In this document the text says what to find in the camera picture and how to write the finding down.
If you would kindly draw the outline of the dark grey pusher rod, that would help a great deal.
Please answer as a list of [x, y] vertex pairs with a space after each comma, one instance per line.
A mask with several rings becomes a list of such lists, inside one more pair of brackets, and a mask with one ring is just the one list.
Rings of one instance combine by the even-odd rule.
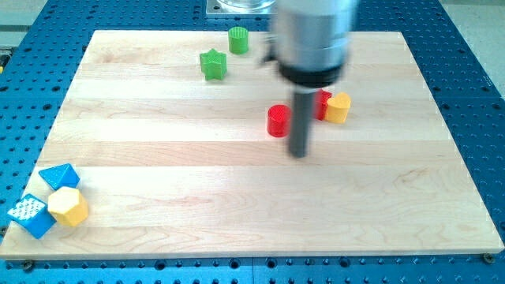
[[292, 115], [288, 150], [295, 158], [307, 155], [315, 94], [315, 88], [295, 87], [291, 97]]

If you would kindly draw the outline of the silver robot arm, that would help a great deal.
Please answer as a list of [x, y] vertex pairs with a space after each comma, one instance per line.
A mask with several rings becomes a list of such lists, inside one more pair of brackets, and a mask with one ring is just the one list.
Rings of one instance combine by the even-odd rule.
[[288, 152], [307, 155], [315, 97], [335, 83], [346, 62], [348, 34], [358, 0], [278, 0], [275, 2], [266, 62], [293, 84]]

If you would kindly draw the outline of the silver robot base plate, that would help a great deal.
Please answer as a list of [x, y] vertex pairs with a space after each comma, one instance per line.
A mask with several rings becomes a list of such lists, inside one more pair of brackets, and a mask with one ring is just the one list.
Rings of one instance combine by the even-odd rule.
[[276, 0], [206, 0], [206, 14], [213, 16], [270, 14]]

